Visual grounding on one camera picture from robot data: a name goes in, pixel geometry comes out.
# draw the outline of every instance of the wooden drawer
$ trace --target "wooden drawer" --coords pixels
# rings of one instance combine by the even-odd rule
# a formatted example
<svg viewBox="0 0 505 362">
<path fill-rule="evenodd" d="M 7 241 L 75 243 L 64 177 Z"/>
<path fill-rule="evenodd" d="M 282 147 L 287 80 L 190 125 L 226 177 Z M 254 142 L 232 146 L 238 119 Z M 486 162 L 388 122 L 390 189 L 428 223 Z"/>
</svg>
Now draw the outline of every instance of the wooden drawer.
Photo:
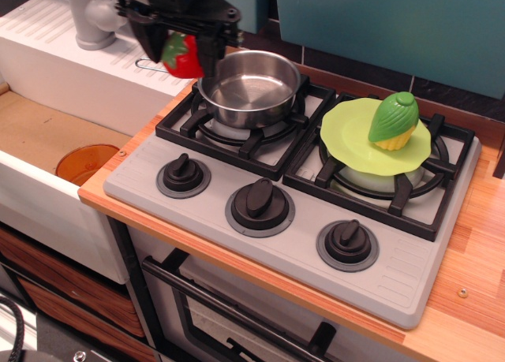
<svg viewBox="0 0 505 362">
<path fill-rule="evenodd" d="M 16 231 L 0 226 L 0 250 L 4 257 L 30 276 L 47 283 L 55 292 L 85 305 L 135 336 L 145 336 L 127 295 L 71 267 L 24 238 Z"/>
<path fill-rule="evenodd" d="M 33 299 L 37 308 L 50 317 L 131 356 L 134 360 L 138 360 L 139 362 L 155 362 L 151 349 L 141 342 L 97 319 L 75 304 L 71 304 L 23 278 L 19 278 L 19 281 L 24 289 L 26 289 L 28 295 Z"/>
</svg>

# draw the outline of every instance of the burner grate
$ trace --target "burner grate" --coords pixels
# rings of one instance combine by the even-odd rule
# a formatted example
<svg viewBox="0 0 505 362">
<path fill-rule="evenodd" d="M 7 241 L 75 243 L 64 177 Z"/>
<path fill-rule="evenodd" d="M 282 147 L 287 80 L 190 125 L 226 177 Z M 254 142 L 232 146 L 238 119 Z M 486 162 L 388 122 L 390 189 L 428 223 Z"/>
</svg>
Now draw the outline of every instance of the burner grate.
<svg viewBox="0 0 505 362">
<path fill-rule="evenodd" d="M 236 140 L 220 136 L 206 126 L 213 117 L 205 109 L 198 109 L 199 94 L 194 84 L 192 92 L 156 126 L 155 134 L 164 140 L 274 181 L 278 181 L 286 171 L 303 141 L 306 140 L 315 119 L 320 113 L 333 108 L 337 101 L 335 90 L 311 84 L 307 76 L 302 76 L 301 86 L 297 92 L 297 101 L 301 103 L 298 103 L 288 116 L 286 127 L 282 131 L 267 135 L 262 129 L 257 129 L 251 131 L 245 140 Z M 308 96 L 322 99 L 309 119 L 304 114 L 305 98 Z M 178 128 L 177 123 L 187 115 L 189 119 Z M 258 159 L 262 147 L 275 145 L 284 140 L 291 141 L 274 164 L 269 165 Z"/>
<path fill-rule="evenodd" d="M 339 96 L 339 99 L 340 101 L 344 101 L 356 99 L 356 97 L 342 94 Z M 328 157 L 324 143 L 320 139 L 320 124 L 323 116 L 324 114 L 321 114 L 316 126 L 312 127 L 307 142 L 288 167 L 282 183 L 383 224 L 393 226 L 425 240 L 434 241 L 454 191 L 459 171 L 471 146 L 474 132 L 449 125 L 445 123 L 443 116 L 438 114 L 434 115 L 431 119 L 421 118 L 432 134 L 432 139 L 434 140 L 432 149 L 439 156 L 439 158 L 430 157 L 422 164 L 426 170 L 433 173 L 433 178 L 421 187 L 413 188 L 406 175 L 399 174 L 395 176 L 395 192 L 384 193 L 358 188 L 352 182 L 347 181 L 339 175 L 339 171 L 346 165 L 332 156 Z M 455 163 L 449 162 L 448 151 L 442 136 L 461 141 L 463 144 Z M 317 172 L 315 179 L 311 180 L 307 177 L 302 177 L 299 171 L 314 148 L 319 148 L 323 167 Z M 334 186 L 335 182 L 349 189 L 351 193 L 336 189 Z M 420 222 L 415 218 L 404 215 L 404 208 L 411 198 L 425 195 L 434 188 L 441 188 L 443 196 L 431 224 Z M 391 202 L 389 206 L 380 206 L 373 201 L 367 200 L 367 198 L 362 199 L 360 196 L 353 195 L 353 192 L 358 192 L 360 195 L 373 199 L 390 200 Z"/>
</svg>

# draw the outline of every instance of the orange container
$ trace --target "orange container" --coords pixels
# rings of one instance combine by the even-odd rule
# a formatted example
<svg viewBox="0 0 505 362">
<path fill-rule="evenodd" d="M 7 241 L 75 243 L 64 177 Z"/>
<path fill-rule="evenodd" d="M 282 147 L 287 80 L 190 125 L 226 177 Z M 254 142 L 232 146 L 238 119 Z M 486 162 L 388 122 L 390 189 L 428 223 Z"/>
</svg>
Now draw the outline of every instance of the orange container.
<svg viewBox="0 0 505 362">
<path fill-rule="evenodd" d="M 82 186 L 118 151 L 118 147 L 106 144 L 79 147 L 60 160 L 56 166 L 56 175 Z"/>
</svg>

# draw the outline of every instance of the faucet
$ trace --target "faucet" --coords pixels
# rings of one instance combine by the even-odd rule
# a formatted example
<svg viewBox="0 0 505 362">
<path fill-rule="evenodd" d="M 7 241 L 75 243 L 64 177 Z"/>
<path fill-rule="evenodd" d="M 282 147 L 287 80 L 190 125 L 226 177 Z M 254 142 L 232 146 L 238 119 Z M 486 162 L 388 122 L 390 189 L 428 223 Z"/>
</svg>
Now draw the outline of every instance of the faucet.
<svg viewBox="0 0 505 362">
<path fill-rule="evenodd" d="M 111 45 L 115 31 L 126 24 L 117 14 L 113 0 L 69 0 L 76 26 L 77 45 L 85 50 L 98 50 Z"/>
</svg>

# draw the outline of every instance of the black cable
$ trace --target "black cable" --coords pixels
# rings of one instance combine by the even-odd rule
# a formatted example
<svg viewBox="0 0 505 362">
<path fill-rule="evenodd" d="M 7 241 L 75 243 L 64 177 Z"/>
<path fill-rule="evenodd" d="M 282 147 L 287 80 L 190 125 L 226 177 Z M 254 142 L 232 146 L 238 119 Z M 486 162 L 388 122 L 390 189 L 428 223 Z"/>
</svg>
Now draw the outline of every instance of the black cable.
<svg viewBox="0 0 505 362">
<path fill-rule="evenodd" d="M 23 349 L 24 340 L 24 321 L 21 310 L 14 304 L 13 301 L 6 297 L 0 297 L 0 304 L 10 308 L 16 319 L 16 338 L 14 339 L 13 351 L 10 353 L 8 362 L 18 362 L 21 357 L 21 350 Z"/>
</svg>

